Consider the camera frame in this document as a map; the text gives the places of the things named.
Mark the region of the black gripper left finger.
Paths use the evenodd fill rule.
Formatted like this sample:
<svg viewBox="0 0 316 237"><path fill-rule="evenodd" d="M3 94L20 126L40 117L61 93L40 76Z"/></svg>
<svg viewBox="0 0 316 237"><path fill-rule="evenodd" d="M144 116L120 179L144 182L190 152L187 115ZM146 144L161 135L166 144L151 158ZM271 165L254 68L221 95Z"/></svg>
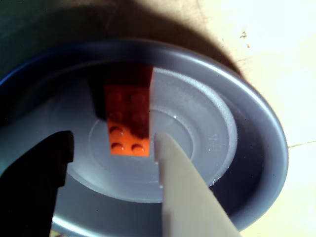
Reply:
<svg viewBox="0 0 316 237"><path fill-rule="evenodd" d="M74 160L74 135L56 132L29 149L0 177L0 235L47 237L58 189Z"/></svg>

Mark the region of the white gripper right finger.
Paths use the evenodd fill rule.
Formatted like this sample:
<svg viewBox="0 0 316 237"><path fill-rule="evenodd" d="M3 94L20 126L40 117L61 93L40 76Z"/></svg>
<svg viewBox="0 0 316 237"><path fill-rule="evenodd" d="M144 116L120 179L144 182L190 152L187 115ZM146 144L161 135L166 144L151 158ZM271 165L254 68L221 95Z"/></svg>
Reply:
<svg viewBox="0 0 316 237"><path fill-rule="evenodd" d="M154 136L163 191L164 237L238 237L239 231L180 145L166 133Z"/></svg>

